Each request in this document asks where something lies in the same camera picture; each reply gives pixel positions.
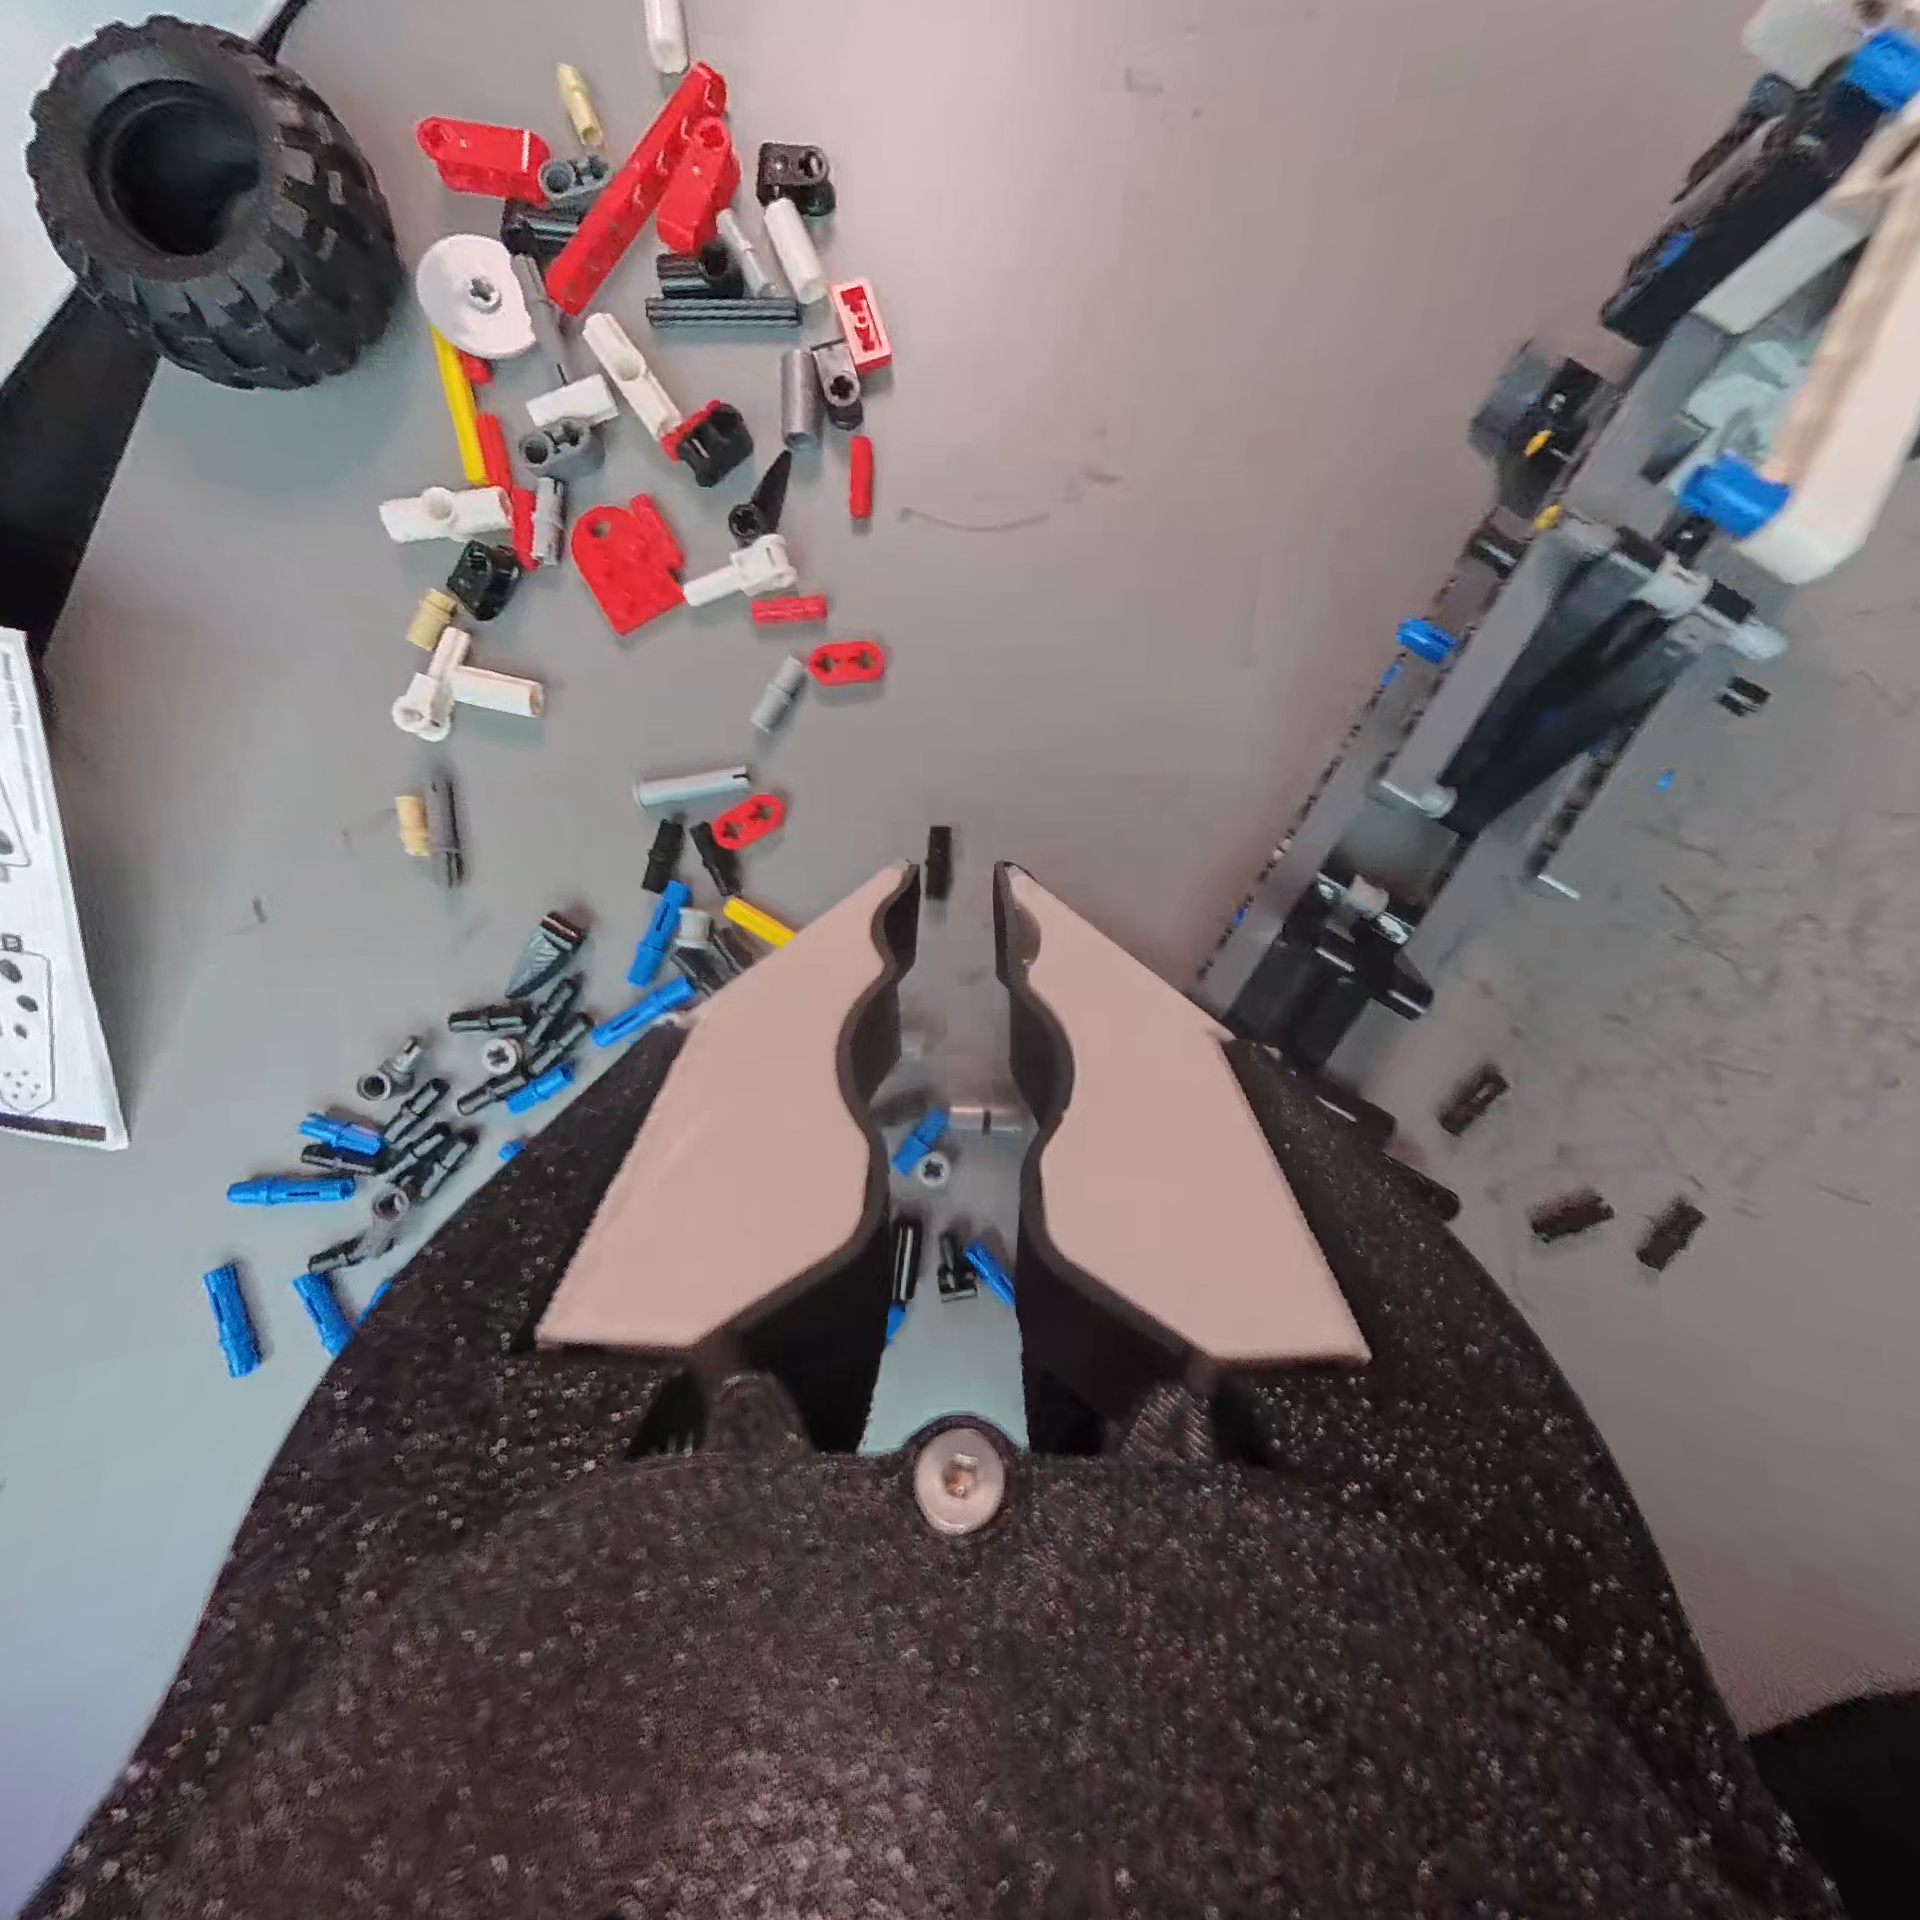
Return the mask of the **pile of blue black pins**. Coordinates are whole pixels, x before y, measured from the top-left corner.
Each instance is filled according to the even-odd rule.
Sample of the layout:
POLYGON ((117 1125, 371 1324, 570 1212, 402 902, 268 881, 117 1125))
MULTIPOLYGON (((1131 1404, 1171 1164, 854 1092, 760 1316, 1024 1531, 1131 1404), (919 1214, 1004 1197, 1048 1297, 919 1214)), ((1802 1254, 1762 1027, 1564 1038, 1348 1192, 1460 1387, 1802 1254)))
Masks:
MULTIPOLYGON (((668 936, 679 936, 680 910, 688 904, 688 886, 669 880, 655 902, 659 912, 648 921, 648 932, 636 949, 630 984, 644 987, 627 1008, 605 1021, 595 1021, 578 1008, 583 976, 560 968, 557 984, 549 984, 543 993, 535 987, 509 990, 509 998, 498 1005, 480 1005, 450 1014, 448 1031, 488 1032, 494 1040, 509 1040, 519 1045, 504 1067, 492 1070, 492 1077, 478 1087, 462 1094, 450 1113, 470 1117, 492 1105, 504 1113, 526 1116, 540 1109, 546 1100, 557 1096, 578 1078, 574 1054, 583 1045, 608 1052, 637 1041, 643 1036, 666 1031, 666 1021, 704 1003, 709 990, 704 976, 693 961, 707 952, 704 947, 685 943, 679 949, 679 959, 666 974, 668 936)), ((789 929, 780 929, 773 918, 746 899, 731 895, 724 907, 724 924, 736 929, 748 929, 765 947, 786 942, 789 929)), ((552 947, 546 958, 555 968, 567 961, 578 947, 570 921, 543 921, 541 939, 552 947)), ((311 1173, 258 1175, 230 1184, 226 1197, 242 1207, 292 1207, 292 1205, 343 1205, 354 1199, 362 1181, 383 1179, 391 1191, 374 1205, 374 1224, 383 1220, 389 1228, 405 1215, 413 1205, 426 1201, 438 1192, 445 1181, 467 1166, 478 1145, 478 1133, 467 1131, 462 1119, 434 1119, 448 1084, 438 1077, 423 1078, 415 1087, 408 1081, 405 1091, 400 1084, 402 1067, 415 1065, 420 1047, 408 1040, 408 1047, 386 1063, 373 1081, 364 1084, 364 1100, 389 1100, 405 1092, 394 1116, 383 1121, 367 1121, 356 1116, 335 1116, 314 1110, 298 1125, 300 1137, 307 1141, 302 1164, 311 1173)), ((938 1175, 951 1171, 954 1153, 941 1147, 965 1131, 957 1105, 927 1105, 899 1141, 890 1167, 901 1179, 915 1179, 924 1185, 934 1185, 938 1175)), ((304 1303, 307 1316, 320 1333, 320 1341, 328 1356, 335 1356, 352 1341, 352 1324, 335 1297, 332 1272, 350 1264, 383 1256, 389 1241, 367 1229, 358 1236, 347 1236, 332 1251, 314 1254, 308 1265, 295 1276, 295 1294, 304 1303)), ((912 1297, 915 1272, 910 1260, 895 1262, 893 1294, 887 1308, 884 1339, 892 1341, 904 1318, 904 1304, 912 1297)), ((212 1265, 204 1276, 204 1289, 212 1324, 224 1350, 229 1377, 245 1377, 260 1364, 260 1348, 250 1309, 250 1297, 238 1270, 238 1264, 226 1262, 212 1265)))

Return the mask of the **black tan pin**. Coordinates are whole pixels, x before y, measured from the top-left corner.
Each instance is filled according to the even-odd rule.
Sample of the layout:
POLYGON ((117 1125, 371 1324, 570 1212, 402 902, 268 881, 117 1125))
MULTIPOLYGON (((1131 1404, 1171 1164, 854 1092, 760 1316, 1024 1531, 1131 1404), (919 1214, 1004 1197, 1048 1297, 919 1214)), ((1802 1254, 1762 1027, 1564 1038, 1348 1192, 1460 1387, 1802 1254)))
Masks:
POLYGON ((415 791, 397 793, 394 821, 400 849, 426 865, 438 886, 459 889, 463 885, 463 838, 458 783, 450 775, 430 775, 415 791))

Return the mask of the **black rubber toy tyre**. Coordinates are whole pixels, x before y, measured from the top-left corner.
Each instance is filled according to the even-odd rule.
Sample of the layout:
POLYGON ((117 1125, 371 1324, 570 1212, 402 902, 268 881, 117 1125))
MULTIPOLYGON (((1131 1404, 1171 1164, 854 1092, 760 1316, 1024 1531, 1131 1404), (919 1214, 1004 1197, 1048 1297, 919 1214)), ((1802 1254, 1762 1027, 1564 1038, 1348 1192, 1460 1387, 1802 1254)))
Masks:
POLYGON ((402 293, 389 204, 346 123, 250 39, 176 16, 64 49, 28 172, 77 293, 239 393, 354 368, 402 293))

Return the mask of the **partly built toy truck chassis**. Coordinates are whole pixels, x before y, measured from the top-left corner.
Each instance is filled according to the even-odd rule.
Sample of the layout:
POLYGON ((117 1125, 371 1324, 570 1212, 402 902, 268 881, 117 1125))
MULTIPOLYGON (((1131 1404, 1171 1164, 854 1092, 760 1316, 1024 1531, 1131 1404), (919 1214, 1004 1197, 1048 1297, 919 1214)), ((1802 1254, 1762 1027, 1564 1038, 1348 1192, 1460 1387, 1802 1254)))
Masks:
POLYGON ((1752 86, 1596 323, 1478 404, 1488 511, 1203 966, 1295 1065, 1428 1011, 1462 873, 1571 895, 1554 859, 1650 715, 1776 659, 1915 469, 1915 4, 1762 4, 1742 47, 1752 86))

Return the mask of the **pile of red white pieces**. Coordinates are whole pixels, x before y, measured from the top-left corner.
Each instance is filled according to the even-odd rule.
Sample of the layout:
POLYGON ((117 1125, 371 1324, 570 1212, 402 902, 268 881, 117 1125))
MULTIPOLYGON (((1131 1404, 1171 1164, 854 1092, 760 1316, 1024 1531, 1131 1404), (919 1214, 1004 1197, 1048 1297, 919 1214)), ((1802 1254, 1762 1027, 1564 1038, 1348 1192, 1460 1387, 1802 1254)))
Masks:
POLYGON ((408 621, 420 663, 391 704, 395 729, 423 743, 442 743, 459 708, 543 712, 536 679, 470 661, 474 627, 502 609, 531 572, 574 565, 618 637, 731 597, 758 623, 826 616, 821 597, 792 595, 798 572, 780 535, 791 456, 821 440, 826 422, 848 432, 850 518, 874 513, 863 389, 893 364, 893 344, 874 279, 826 271, 814 230, 837 211, 829 157, 807 142, 758 145, 757 243, 734 205, 740 161, 727 84, 690 59, 684 4, 643 4, 640 16, 647 56, 675 89, 618 167, 592 95, 567 64, 557 75, 575 156, 552 152, 528 127, 443 115, 415 123, 419 151, 445 189, 496 198, 519 219, 515 235, 455 230, 415 268, 467 480, 379 508, 389 539, 462 548, 408 621), (570 502, 572 481, 599 467, 602 429, 624 416, 700 488, 755 455, 739 407, 679 407, 624 324, 590 309, 647 228, 660 245, 659 294, 644 303, 652 329, 826 324, 821 341, 782 353, 782 447, 727 513, 724 565, 694 579, 652 495, 570 502))

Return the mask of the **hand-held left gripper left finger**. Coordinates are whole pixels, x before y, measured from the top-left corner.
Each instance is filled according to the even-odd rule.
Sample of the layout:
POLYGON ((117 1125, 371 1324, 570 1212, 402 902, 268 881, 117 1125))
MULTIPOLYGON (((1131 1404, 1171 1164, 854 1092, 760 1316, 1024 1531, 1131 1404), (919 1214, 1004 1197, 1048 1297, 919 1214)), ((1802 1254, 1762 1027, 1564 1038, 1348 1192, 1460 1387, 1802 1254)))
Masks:
POLYGON ((920 870, 887 862, 679 1038, 535 1324, 541 1350, 770 1375, 821 1452, 869 1427, 893 1297, 892 1153, 920 870))

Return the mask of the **printed sticker sheet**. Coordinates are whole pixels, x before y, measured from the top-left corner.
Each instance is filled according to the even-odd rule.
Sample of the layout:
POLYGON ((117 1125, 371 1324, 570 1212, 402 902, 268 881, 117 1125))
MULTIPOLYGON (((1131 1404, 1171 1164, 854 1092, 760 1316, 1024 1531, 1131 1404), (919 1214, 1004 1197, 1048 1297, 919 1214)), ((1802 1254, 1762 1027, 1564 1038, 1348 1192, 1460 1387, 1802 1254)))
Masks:
POLYGON ((123 1150, 42 696, 26 633, 3 631, 3 1125, 10 1136, 123 1150))

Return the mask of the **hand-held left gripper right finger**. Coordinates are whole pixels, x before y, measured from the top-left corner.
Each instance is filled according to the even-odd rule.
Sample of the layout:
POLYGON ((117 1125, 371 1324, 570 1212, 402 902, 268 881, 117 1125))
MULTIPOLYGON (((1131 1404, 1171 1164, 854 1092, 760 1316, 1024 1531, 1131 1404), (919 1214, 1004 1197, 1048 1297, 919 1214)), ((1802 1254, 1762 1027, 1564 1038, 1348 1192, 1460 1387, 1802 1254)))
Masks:
POLYGON ((1028 868, 991 877, 1010 1075, 1026 1444, 1098 1454, 1164 1387, 1212 1413, 1373 1350, 1262 1126, 1228 1029, 1028 868))

